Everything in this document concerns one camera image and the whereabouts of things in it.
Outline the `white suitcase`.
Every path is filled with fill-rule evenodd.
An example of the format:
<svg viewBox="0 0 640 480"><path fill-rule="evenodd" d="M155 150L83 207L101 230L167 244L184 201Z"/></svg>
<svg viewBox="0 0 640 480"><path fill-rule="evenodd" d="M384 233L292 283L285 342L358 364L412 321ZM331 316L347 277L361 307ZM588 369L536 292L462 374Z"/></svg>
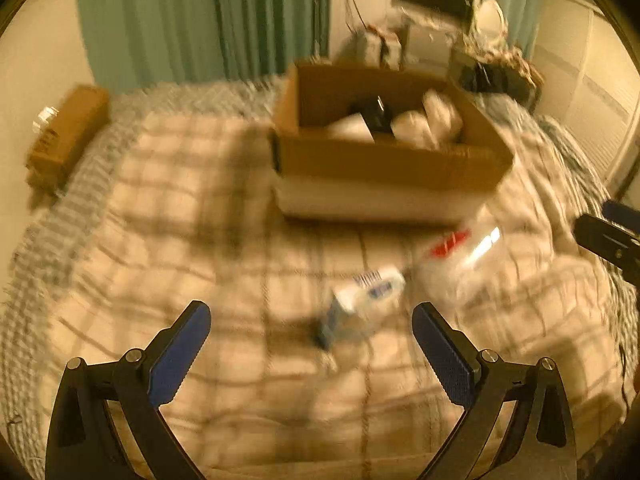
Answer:
<svg viewBox="0 0 640 480"><path fill-rule="evenodd" d="M375 28L361 29L356 32L348 57L365 66L399 70L402 44L394 32Z"/></svg>

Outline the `white sliding wardrobe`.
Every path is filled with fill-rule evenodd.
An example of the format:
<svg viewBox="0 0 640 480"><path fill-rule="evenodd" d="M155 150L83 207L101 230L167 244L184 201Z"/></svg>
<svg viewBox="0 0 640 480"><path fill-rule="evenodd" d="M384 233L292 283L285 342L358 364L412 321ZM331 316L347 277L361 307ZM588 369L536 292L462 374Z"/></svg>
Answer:
<svg viewBox="0 0 640 480"><path fill-rule="evenodd" d="M622 166L639 114L639 74L603 13L582 0L542 0L533 64L536 112L567 128L603 180Z"/></svg>

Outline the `brown carton by wall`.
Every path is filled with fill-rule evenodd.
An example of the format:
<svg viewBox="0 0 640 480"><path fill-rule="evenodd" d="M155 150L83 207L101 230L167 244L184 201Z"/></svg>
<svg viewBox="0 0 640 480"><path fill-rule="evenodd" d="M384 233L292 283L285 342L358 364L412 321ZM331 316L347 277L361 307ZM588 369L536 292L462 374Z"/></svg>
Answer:
<svg viewBox="0 0 640 480"><path fill-rule="evenodd" d="M78 84L40 128L27 158L27 183L54 193L72 175L96 134L111 121L111 97L106 89Z"/></svg>

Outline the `oval white vanity mirror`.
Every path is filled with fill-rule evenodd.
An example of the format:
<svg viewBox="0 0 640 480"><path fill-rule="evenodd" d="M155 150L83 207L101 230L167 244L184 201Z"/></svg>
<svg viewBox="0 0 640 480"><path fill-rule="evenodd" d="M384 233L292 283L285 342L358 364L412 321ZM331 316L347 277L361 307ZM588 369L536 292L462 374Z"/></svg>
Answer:
<svg viewBox="0 0 640 480"><path fill-rule="evenodd" d="M497 0L483 0L475 8L472 34L486 44L498 44L506 39L508 23Z"/></svg>

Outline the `beige plaid blanket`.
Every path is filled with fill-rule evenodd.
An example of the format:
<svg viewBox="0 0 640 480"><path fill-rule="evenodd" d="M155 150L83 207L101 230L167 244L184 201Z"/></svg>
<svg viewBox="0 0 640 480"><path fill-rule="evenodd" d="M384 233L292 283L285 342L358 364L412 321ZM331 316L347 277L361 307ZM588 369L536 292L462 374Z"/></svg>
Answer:
<svg viewBox="0 0 640 480"><path fill-rule="evenodd" d="M610 279L570 236L582 206L544 130L498 129L514 166L480 214L500 226L506 253L451 323L506 359L554 359L585 452L625 411ZM334 283L413 266L431 233L290 221L271 179L264 124L145 118L70 288L50 304L40 415L68 359L117 359L199 299L212 331L163 412L207 477L412 479L460 415L410 332L420 290L362 344L326 353L312 329Z"/></svg>

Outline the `black round object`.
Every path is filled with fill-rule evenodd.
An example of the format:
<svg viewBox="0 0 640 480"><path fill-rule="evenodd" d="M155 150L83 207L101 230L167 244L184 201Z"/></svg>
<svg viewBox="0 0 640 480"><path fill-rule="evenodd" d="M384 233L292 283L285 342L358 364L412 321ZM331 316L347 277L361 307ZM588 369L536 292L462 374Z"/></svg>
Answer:
<svg viewBox="0 0 640 480"><path fill-rule="evenodd" d="M380 96L369 96L349 105L350 114L360 114L371 132L392 134L393 113Z"/></svg>

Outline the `silver mini fridge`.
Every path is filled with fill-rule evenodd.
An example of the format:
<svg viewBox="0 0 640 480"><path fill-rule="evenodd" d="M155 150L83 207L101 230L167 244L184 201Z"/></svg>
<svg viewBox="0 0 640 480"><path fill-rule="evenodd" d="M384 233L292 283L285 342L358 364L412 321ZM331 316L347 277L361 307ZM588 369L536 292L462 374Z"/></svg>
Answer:
<svg viewBox="0 0 640 480"><path fill-rule="evenodd" d="M432 26L410 24L404 47L404 65L422 70L446 70L456 32Z"/></svg>

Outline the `white sock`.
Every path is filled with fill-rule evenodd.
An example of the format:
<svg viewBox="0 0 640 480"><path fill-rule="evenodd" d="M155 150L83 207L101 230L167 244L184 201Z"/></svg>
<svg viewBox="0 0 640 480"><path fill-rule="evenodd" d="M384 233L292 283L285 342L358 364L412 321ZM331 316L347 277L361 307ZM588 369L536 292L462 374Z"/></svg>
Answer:
<svg viewBox="0 0 640 480"><path fill-rule="evenodd" d="M454 143L463 127L462 117L449 96L428 90L422 98L422 110L399 114L390 123L394 138L414 148L439 150Z"/></svg>

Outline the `green curtain left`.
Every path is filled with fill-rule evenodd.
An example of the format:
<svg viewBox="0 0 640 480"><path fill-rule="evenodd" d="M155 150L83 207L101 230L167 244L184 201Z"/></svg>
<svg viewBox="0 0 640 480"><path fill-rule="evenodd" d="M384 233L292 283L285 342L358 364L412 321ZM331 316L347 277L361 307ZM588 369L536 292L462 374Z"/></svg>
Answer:
<svg viewBox="0 0 640 480"><path fill-rule="evenodd" d="M97 84L125 92L159 82L283 74L329 50L330 0L77 0Z"/></svg>

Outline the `white plastic tube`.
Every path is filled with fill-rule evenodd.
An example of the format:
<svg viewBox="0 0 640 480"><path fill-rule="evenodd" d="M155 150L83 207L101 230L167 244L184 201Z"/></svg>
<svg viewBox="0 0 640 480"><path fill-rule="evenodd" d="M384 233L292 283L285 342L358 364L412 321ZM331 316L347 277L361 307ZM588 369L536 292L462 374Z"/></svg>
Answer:
<svg viewBox="0 0 640 480"><path fill-rule="evenodd" d="M326 126L328 136L333 139L373 143L374 137L360 113L351 114Z"/></svg>

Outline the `chair with black clothes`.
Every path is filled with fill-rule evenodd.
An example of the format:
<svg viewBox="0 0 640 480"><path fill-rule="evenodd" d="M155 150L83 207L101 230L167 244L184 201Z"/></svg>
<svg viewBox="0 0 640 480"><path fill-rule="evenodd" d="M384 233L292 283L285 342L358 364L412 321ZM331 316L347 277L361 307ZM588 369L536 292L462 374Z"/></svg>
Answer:
<svg viewBox="0 0 640 480"><path fill-rule="evenodd" d="M504 55L477 58L462 47L451 49L447 77L472 93L498 93L532 112L542 93L544 77L519 55L508 61Z"/></svg>

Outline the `clear bag with red label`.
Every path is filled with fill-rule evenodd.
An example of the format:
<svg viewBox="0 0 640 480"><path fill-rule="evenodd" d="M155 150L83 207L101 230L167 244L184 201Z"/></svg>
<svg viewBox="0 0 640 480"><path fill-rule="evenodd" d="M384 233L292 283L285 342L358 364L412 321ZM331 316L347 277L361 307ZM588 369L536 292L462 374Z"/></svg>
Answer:
<svg viewBox="0 0 640 480"><path fill-rule="evenodd" d="M460 224L428 246L413 276L426 300L444 310L469 304L494 275L506 248L495 220Z"/></svg>

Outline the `open cardboard box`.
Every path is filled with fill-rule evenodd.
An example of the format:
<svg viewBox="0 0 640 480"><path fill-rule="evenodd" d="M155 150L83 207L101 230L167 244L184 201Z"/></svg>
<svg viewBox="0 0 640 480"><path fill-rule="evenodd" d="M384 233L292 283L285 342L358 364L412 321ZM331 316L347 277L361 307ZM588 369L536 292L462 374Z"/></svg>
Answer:
<svg viewBox="0 0 640 480"><path fill-rule="evenodd" d="M337 139L329 126L378 98L417 110L427 91L449 98L461 131L437 150L395 140ZM471 217L511 170L514 155L462 89L424 73L296 63L273 115L274 195L288 217L452 226Z"/></svg>

